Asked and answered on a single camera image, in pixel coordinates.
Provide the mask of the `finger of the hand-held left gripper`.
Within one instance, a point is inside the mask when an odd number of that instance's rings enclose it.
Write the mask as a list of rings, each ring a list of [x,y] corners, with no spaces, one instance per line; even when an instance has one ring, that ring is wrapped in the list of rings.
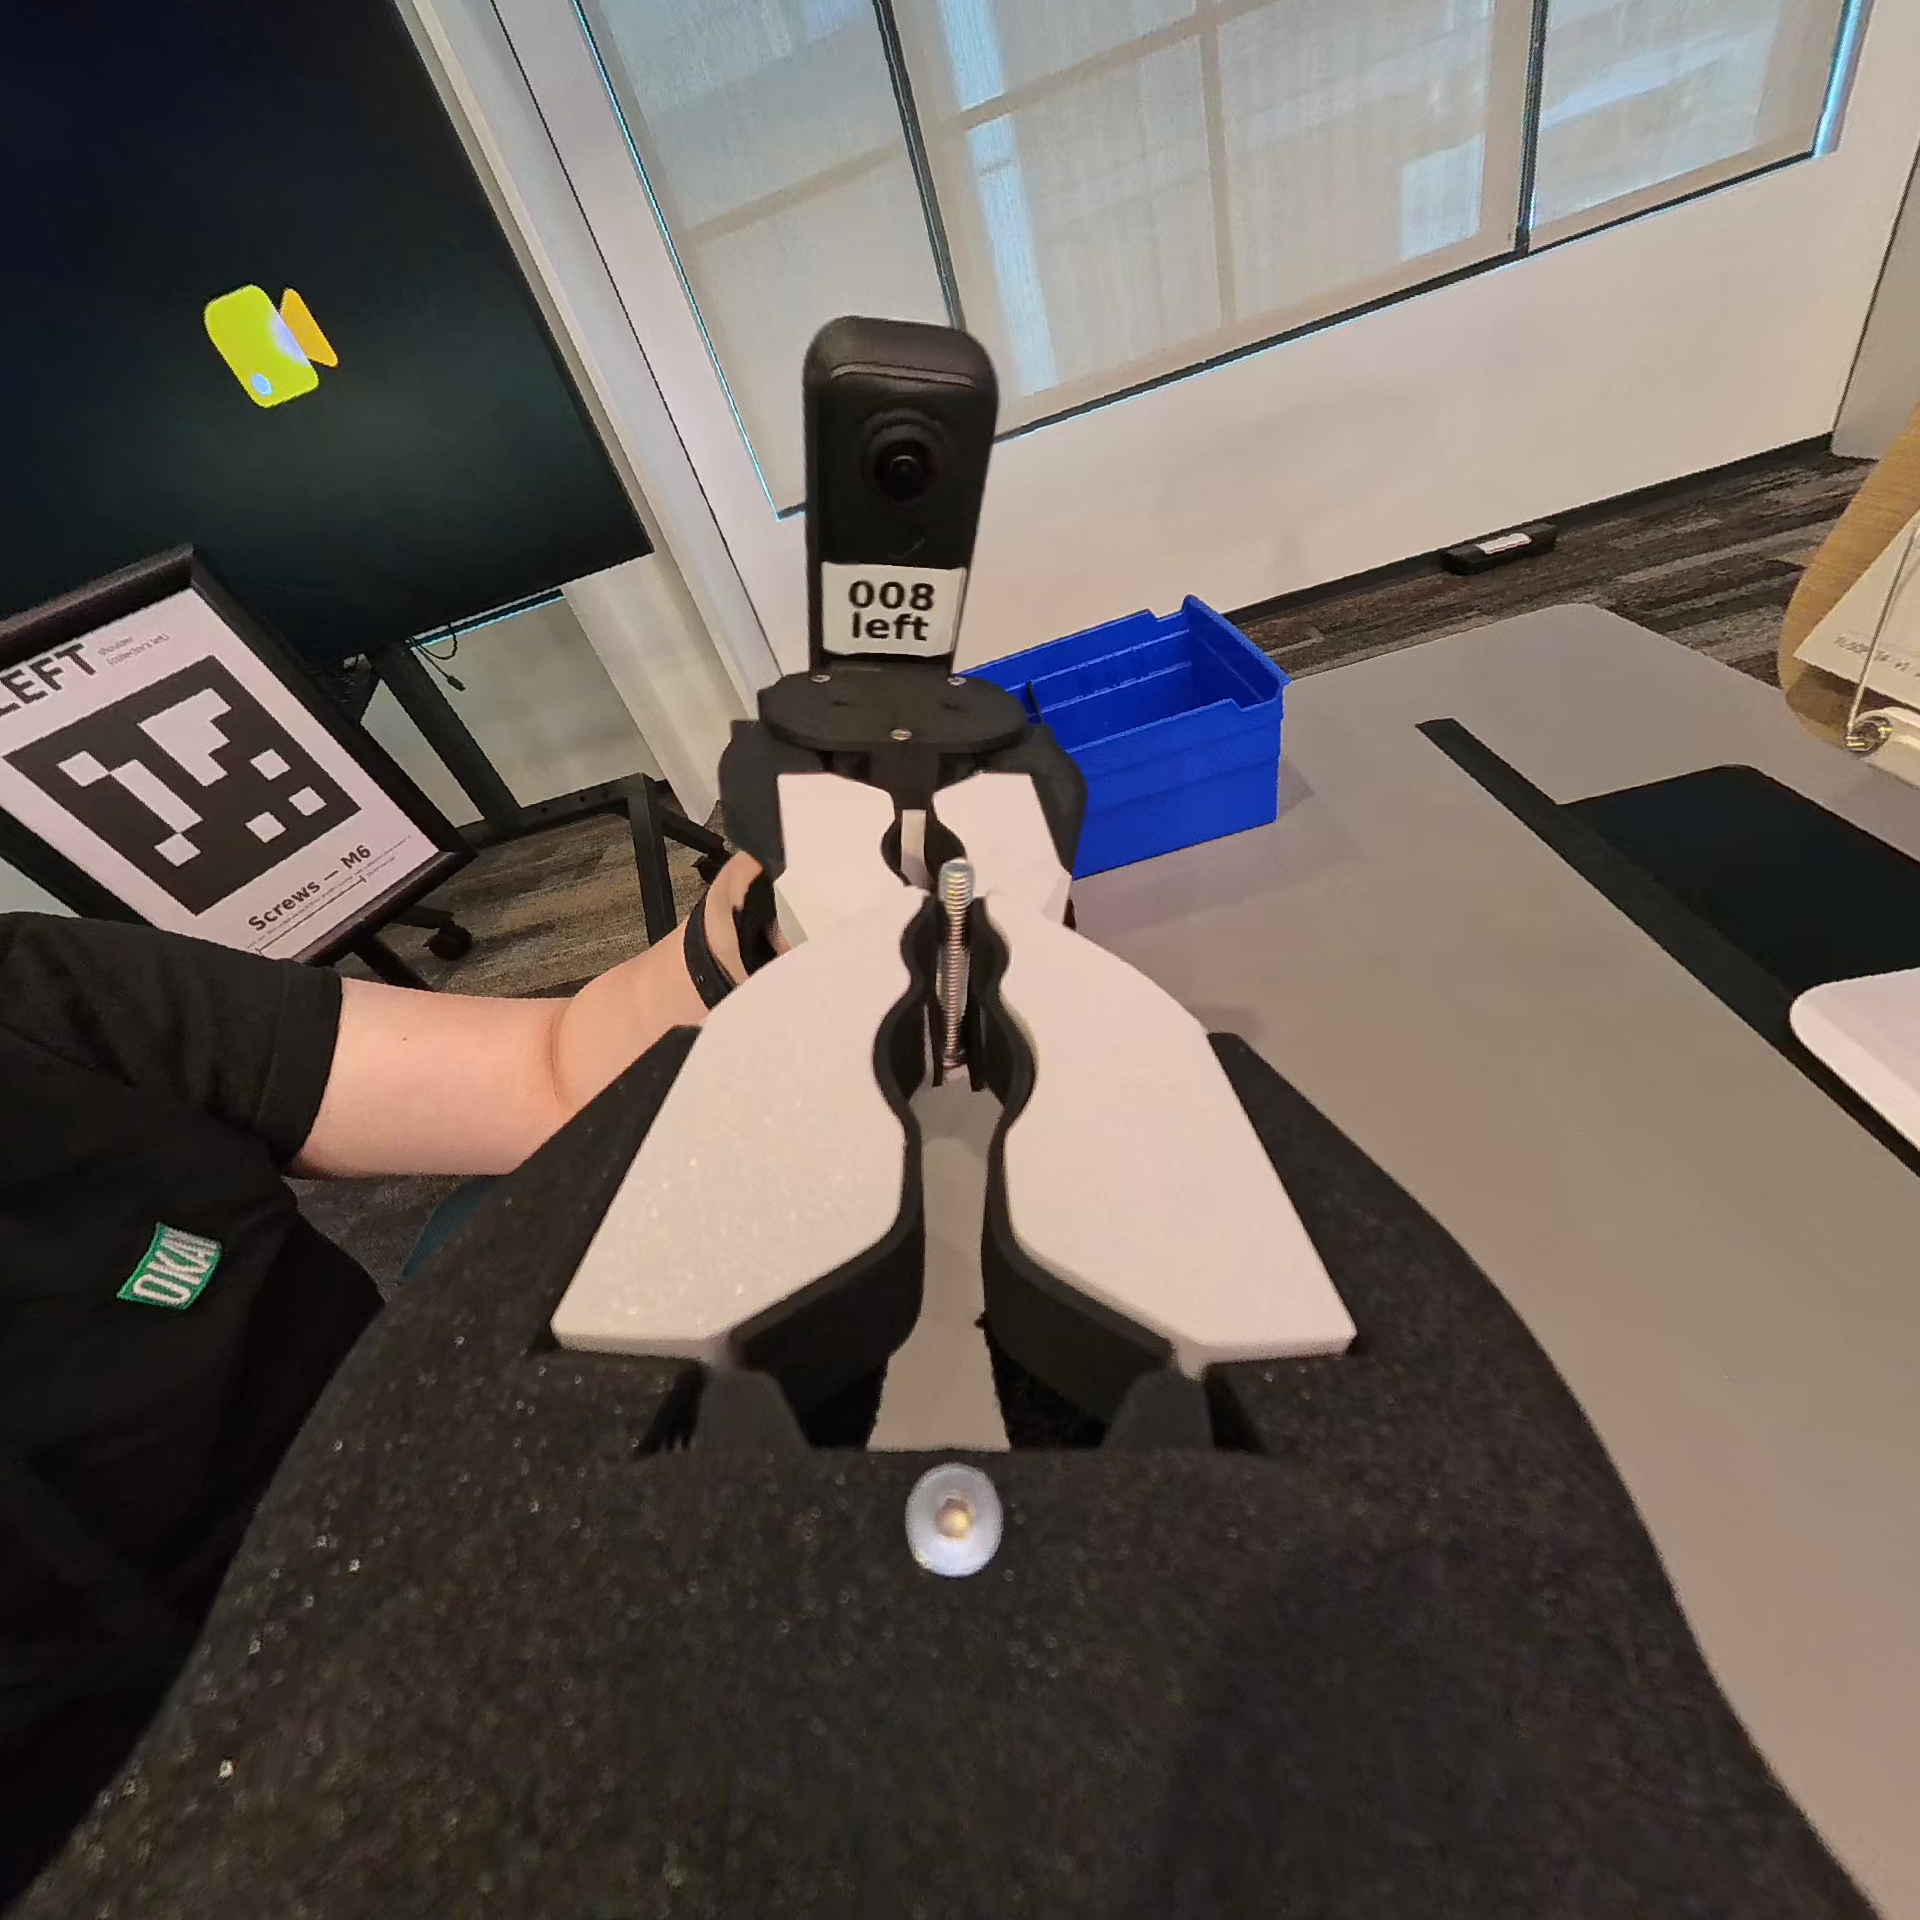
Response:
[[[976,902],[1019,905],[1052,926],[1067,922],[1073,857],[1057,849],[1032,775],[974,773],[932,793],[931,818],[971,866]]]
[[[782,870],[776,946],[889,951],[922,912],[922,892],[889,864],[895,798],[846,775],[782,773],[776,782]]]

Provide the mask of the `black framed poster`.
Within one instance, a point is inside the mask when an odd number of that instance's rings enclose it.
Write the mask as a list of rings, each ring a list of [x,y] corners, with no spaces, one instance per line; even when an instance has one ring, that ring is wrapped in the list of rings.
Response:
[[[473,861],[190,545],[4,618],[3,846],[74,913],[302,965]]]

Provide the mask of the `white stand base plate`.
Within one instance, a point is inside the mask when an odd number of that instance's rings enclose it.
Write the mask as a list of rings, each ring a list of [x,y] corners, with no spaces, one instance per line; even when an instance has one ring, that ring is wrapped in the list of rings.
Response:
[[[1827,615],[1796,646],[1796,658],[1827,673]],[[1918,786],[1916,706],[1852,685],[1842,750],[1866,770]],[[1814,988],[1790,1012],[1792,1032],[1820,1063],[1862,1094],[1910,1145],[1918,1142],[1918,969],[1856,975]]]

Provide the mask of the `black wall screen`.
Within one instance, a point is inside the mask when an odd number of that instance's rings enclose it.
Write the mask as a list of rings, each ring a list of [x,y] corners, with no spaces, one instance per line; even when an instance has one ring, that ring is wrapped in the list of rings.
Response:
[[[315,660],[651,541],[395,5],[3,5],[4,615],[190,544]]]

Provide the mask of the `blue bin with divider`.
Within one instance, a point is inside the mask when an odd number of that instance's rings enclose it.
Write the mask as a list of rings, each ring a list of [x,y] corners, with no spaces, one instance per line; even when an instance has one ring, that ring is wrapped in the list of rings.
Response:
[[[1290,677],[1198,596],[968,673],[1010,689],[1080,765],[1080,880],[1279,818]]]

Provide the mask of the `person's left hand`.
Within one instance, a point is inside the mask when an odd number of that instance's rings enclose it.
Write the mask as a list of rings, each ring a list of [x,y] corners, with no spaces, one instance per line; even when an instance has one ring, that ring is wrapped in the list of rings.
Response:
[[[712,959],[742,984],[787,951],[776,886],[764,866],[737,849],[712,880],[705,898],[705,937]]]

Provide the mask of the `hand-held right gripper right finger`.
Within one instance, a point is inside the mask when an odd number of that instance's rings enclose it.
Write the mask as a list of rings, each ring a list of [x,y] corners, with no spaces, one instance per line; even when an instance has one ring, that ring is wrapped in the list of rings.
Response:
[[[1009,1361],[1112,1423],[1146,1375],[1351,1351],[1252,1114],[1265,1057],[1010,895],[976,910],[976,1049],[999,1102],[984,1305]]]

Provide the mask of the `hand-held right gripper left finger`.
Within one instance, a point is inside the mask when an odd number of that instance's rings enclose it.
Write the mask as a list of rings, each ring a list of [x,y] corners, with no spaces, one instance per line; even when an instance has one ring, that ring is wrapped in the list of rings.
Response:
[[[924,1305],[931,898],[897,886],[712,1012],[550,1321],[571,1353],[774,1378],[816,1417]]]

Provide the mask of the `grey desk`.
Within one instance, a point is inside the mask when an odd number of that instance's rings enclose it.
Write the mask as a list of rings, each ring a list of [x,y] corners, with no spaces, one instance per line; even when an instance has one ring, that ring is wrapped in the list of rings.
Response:
[[[1913,855],[1916,793],[1732,666],[1546,608],[1297,678],[1275,822],[1073,892],[1500,1285],[1762,1754],[1916,1914],[1916,1173],[1440,752],[1440,717],[1552,801],[1748,764]]]

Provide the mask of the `dark office chair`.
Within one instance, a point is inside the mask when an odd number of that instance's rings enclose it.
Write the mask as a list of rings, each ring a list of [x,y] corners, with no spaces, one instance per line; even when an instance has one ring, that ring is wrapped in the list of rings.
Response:
[[[499,1182],[499,1174],[471,1174],[450,1186],[430,1207],[419,1232],[408,1244],[394,1280],[382,1289],[384,1302],[392,1302],[414,1280],[420,1266],[489,1200]]]

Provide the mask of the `black rolling stand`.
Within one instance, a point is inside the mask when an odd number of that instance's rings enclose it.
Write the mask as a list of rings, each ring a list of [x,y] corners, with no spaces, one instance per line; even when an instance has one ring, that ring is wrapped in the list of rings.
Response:
[[[684,918],[680,886],[723,866],[724,837],[672,786],[563,592],[378,644],[318,678],[473,849],[622,822],[655,937]]]

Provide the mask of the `light wooden board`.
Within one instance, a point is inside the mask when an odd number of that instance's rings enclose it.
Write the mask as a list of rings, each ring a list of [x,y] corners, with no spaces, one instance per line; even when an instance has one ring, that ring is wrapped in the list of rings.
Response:
[[[1871,469],[1806,565],[1783,616],[1776,678],[1787,708],[1820,740],[1841,748],[1852,685],[1796,658],[1796,646],[1858,583],[1918,512],[1918,415]]]

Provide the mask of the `white framed window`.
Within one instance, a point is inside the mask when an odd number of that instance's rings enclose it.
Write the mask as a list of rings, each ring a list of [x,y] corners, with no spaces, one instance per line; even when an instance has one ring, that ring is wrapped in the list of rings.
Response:
[[[1835,2],[574,5],[779,512],[842,316],[1003,431],[1825,153]]]

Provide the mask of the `silver bolt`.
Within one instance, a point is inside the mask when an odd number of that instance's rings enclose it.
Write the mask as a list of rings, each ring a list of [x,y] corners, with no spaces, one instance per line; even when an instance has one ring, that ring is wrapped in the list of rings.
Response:
[[[976,898],[974,861],[948,857],[937,874],[937,905],[944,916],[936,1000],[940,1009],[940,1080],[948,1082],[970,1065],[970,916]]]

